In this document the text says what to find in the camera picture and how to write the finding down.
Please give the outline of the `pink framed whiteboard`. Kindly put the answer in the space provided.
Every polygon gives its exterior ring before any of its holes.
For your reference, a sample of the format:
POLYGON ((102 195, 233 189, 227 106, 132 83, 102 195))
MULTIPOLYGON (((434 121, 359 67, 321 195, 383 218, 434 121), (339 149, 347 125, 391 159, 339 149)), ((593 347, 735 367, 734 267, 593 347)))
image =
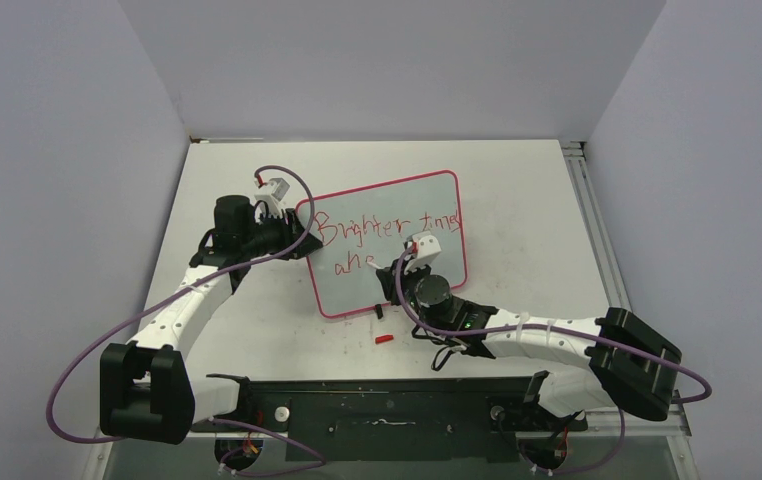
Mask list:
POLYGON ((324 247, 307 257, 319 313, 328 319, 363 313, 384 304, 375 269, 389 266, 411 235, 426 230, 442 252, 434 273, 453 288, 468 279, 462 202, 457 175, 440 170, 386 181, 296 204, 300 222, 324 247))

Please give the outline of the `red marker cap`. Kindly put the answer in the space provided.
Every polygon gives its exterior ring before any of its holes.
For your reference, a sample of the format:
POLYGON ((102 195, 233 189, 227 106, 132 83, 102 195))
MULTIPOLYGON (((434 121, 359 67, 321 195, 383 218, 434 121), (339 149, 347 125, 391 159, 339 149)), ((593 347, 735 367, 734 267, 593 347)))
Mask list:
POLYGON ((383 343, 387 343, 387 342, 390 342, 390 341, 392 341, 393 339, 394 339, 394 336, 393 336, 392 334, 380 335, 380 336, 377 336, 377 337, 374 339, 374 343, 375 343, 376 345, 380 345, 380 344, 383 344, 383 343))

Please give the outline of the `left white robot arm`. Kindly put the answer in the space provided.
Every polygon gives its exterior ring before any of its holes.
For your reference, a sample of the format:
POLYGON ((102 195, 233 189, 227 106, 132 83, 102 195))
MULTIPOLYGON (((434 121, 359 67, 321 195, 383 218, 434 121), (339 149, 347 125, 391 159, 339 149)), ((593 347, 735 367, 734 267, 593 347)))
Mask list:
POLYGON ((257 214, 246 196, 217 199, 214 226, 190 260, 177 298, 157 309, 124 344, 110 343, 99 360, 99 427, 122 438, 167 444, 217 417, 228 429, 247 428, 255 403, 240 393, 240 378, 189 377, 185 360, 213 314, 238 289, 252 262, 303 259, 323 243, 308 234, 292 208, 257 214))

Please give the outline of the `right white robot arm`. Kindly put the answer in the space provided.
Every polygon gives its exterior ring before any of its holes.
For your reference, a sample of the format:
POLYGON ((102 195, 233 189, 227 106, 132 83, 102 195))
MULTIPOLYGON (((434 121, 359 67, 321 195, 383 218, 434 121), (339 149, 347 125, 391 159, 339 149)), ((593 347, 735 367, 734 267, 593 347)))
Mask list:
POLYGON ((395 270, 390 265, 375 275, 384 298, 409 312, 418 337, 466 356, 548 363, 533 375, 522 402, 530 425, 547 428, 605 407, 648 421, 667 418, 681 352, 633 312, 611 307, 592 318, 530 316, 457 297, 427 267, 395 270))

